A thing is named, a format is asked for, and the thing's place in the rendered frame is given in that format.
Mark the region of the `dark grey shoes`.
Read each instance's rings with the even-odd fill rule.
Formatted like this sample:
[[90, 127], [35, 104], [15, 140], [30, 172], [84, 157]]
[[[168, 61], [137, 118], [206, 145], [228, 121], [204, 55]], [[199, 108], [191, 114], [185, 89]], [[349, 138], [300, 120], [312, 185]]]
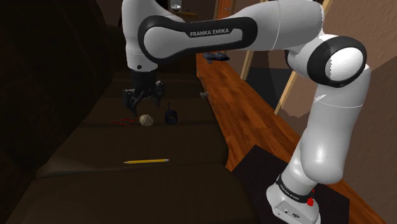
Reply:
[[230, 60], [230, 57], [222, 52], [216, 52], [216, 53], [203, 53], [203, 57], [205, 60], [209, 63], [212, 64], [213, 61], [227, 61]]

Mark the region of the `black robot stand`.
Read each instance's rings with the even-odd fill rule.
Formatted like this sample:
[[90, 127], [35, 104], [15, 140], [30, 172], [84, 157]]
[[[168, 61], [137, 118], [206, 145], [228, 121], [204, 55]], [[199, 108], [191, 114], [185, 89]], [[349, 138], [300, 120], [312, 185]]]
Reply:
[[[287, 224], [276, 217], [266, 198], [267, 188], [275, 183], [287, 163], [255, 145], [232, 173], [245, 186], [261, 224]], [[321, 224], [349, 224], [350, 200], [326, 185], [314, 188]]]

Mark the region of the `dark blue round object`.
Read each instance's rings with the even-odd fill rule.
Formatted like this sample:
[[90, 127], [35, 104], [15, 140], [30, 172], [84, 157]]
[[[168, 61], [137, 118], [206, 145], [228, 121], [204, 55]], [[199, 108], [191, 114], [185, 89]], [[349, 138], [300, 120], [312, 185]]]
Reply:
[[167, 110], [164, 113], [164, 120], [168, 125], [174, 125], [178, 122], [178, 113], [170, 108], [170, 103], [167, 104]]

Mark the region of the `yellow pencil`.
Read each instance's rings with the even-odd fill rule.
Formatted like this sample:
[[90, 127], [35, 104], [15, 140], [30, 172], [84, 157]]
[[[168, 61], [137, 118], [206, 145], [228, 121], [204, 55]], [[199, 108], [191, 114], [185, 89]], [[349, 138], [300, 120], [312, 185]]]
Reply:
[[148, 159], [148, 160], [129, 160], [123, 162], [123, 164], [151, 164], [151, 163], [163, 163], [163, 162], [169, 162], [169, 159], [162, 158], [162, 159]]

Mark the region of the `beige ball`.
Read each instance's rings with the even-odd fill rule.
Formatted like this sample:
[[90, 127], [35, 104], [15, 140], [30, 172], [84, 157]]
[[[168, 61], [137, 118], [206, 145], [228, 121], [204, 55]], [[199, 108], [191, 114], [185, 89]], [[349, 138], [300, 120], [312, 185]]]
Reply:
[[154, 123], [154, 119], [149, 114], [144, 114], [139, 117], [139, 122], [144, 127], [150, 127]]

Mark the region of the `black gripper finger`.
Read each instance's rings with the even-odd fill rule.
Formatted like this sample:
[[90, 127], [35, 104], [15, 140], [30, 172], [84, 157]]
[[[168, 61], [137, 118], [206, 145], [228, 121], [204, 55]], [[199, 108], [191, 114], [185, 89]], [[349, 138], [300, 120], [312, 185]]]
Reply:
[[134, 116], [137, 116], [137, 104], [141, 101], [144, 91], [133, 89], [125, 89], [123, 91], [124, 105], [132, 112]]
[[154, 86], [148, 90], [147, 98], [153, 99], [155, 106], [160, 106], [160, 101], [164, 95], [164, 84], [158, 80], [155, 82]]

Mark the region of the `wooden door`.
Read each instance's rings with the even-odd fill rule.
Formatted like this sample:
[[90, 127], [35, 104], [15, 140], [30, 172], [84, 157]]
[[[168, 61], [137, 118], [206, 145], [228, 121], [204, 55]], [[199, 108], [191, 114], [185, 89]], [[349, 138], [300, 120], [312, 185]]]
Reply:
[[213, 19], [229, 17], [235, 8], [236, 0], [216, 0]]

